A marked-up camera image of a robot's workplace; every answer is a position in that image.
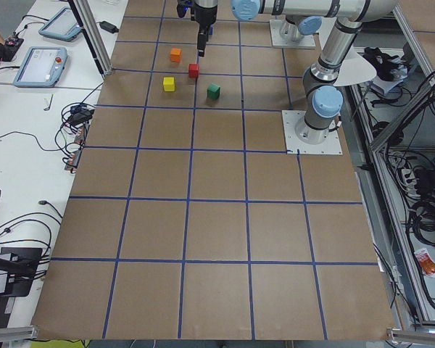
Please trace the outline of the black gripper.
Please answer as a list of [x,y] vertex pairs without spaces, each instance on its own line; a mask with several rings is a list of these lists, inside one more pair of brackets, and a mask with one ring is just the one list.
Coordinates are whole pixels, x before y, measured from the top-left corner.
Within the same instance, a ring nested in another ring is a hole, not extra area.
[[[194,0],[192,1],[194,19],[199,25],[213,25],[217,19],[218,0]],[[197,34],[197,51],[200,57],[205,56],[207,45],[207,27],[200,26]]]

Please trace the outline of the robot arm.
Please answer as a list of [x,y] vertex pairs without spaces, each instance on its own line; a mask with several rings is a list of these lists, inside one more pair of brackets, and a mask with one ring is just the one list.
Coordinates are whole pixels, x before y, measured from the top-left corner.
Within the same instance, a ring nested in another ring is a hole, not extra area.
[[331,32],[317,62],[303,76],[307,111],[295,126],[297,138],[306,144],[325,141],[332,120],[339,116],[343,96],[334,86],[342,63],[364,22],[390,13],[396,1],[231,1],[233,16],[249,21],[259,14],[286,17],[334,18]]

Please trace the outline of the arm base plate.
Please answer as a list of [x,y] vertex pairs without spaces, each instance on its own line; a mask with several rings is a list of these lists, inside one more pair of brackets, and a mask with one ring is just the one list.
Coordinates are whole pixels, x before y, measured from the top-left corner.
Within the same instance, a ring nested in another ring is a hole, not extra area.
[[302,35],[298,27],[286,20],[270,20],[272,47],[293,49],[314,49],[314,35]]
[[325,130],[312,130],[305,124],[305,111],[283,110],[283,131],[288,154],[342,155],[336,124]]

